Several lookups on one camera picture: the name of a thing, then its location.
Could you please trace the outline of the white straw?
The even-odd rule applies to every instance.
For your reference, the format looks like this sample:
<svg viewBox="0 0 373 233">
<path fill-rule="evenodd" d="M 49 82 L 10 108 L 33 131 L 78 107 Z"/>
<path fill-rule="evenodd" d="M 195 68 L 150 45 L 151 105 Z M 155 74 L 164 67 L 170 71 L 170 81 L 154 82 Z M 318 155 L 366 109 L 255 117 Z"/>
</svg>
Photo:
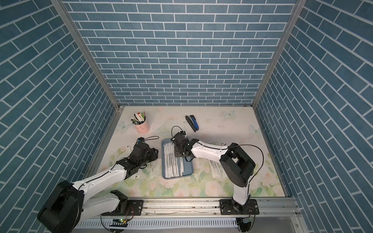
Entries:
<svg viewBox="0 0 373 233">
<path fill-rule="evenodd" d="M 171 154 L 171 143 L 168 143 L 166 145 L 166 151 L 167 151 L 167 167 L 168 167 L 168 177 L 173 177 L 173 163 L 172 163 L 172 154 Z"/>
<path fill-rule="evenodd" d="M 168 143 L 164 144 L 165 177 L 169 178 Z"/>
</svg>

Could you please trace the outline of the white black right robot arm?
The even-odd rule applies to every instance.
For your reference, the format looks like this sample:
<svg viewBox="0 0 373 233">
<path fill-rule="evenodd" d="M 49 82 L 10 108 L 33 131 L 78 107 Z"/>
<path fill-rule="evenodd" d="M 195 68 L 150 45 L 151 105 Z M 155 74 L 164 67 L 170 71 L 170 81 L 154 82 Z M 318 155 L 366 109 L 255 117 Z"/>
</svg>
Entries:
<svg viewBox="0 0 373 233">
<path fill-rule="evenodd" d="M 236 143 L 229 146 L 210 145 L 198 139 L 188 140 L 182 132 L 173 136 L 171 142 L 182 157 L 204 158 L 222 166 L 227 177 L 234 184 L 234 192 L 230 201 L 221 201 L 221 214 L 259 214 L 256 201 L 249 197 L 249 185 L 254 176 L 255 162 L 240 145 Z"/>
</svg>

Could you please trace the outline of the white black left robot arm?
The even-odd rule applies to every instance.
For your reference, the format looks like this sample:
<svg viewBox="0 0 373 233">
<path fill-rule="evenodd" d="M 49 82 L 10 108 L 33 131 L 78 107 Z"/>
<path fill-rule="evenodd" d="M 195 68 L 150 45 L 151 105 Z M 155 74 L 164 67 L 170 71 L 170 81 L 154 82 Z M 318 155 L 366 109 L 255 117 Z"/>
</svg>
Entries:
<svg viewBox="0 0 373 233">
<path fill-rule="evenodd" d="M 118 160 L 113 167 L 73 183 L 60 182 L 42 206 L 37 220 L 52 233 L 70 233 L 80 222 L 94 216 L 134 214 L 128 205 L 128 197 L 118 190 L 103 197 L 96 198 L 95 195 L 130 178 L 157 159 L 157 149 L 137 142 L 130 155 Z"/>
</svg>

